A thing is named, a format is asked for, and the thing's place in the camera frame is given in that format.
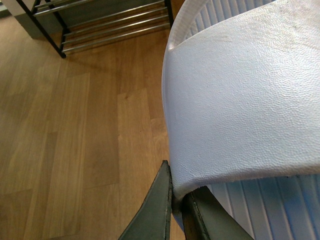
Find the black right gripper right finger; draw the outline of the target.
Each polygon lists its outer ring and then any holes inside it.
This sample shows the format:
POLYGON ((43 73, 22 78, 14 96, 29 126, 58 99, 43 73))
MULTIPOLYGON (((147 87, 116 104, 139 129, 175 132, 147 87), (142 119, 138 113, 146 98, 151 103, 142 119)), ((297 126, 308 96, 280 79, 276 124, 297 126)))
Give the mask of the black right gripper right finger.
POLYGON ((180 204, 180 210, 187 240, 252 239, 206 186, 186 194, 180 204))

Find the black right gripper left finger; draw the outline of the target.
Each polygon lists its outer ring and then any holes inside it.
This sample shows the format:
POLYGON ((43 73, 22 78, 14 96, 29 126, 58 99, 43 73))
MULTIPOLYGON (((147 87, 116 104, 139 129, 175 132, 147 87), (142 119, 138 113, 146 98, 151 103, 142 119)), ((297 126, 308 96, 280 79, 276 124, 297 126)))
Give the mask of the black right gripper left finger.
POLYGON ((145 199, 120 240, 168 240, 172 214, 172 176, 167 160, 161 166, 145 199))

